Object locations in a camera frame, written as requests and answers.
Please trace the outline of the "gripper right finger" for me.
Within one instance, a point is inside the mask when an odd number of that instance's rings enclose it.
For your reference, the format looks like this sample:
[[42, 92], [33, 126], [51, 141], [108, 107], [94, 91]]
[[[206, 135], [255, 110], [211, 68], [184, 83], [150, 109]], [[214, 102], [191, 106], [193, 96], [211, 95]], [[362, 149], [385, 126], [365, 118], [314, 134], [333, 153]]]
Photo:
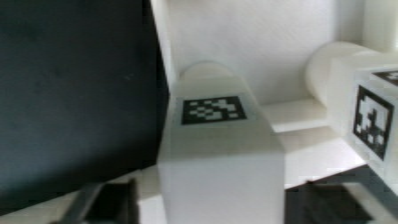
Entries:
[[390, 224], [390, 211], [355, 182], [285, 190], [284, 224]]

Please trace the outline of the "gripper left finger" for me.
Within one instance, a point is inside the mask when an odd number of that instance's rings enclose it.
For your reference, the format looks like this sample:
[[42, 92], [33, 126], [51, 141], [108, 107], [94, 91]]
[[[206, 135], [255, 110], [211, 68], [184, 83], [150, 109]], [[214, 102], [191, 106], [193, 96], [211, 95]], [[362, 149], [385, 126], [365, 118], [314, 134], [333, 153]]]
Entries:
[[140, 224], [136, 181], [90, 183], [79, 189], [58, 224]]

